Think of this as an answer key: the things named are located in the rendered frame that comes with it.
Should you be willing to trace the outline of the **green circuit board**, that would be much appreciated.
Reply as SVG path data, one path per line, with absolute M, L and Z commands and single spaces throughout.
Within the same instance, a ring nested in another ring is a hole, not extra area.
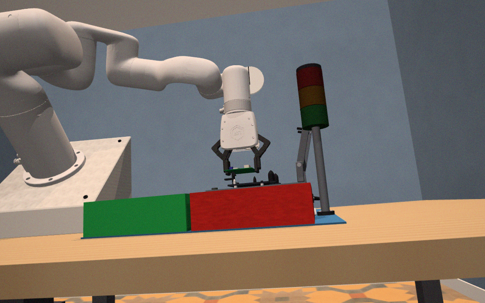
M 255 169 L 250 165 L 244 165 L 244 168 L 229 167 L 229 170 L 224 170 L 224 171 L 227 171 L 229 173 L 232 173 L 232 171 L 234 171 L 235 174 L 247 174 L 247 173 L 254 173 Z

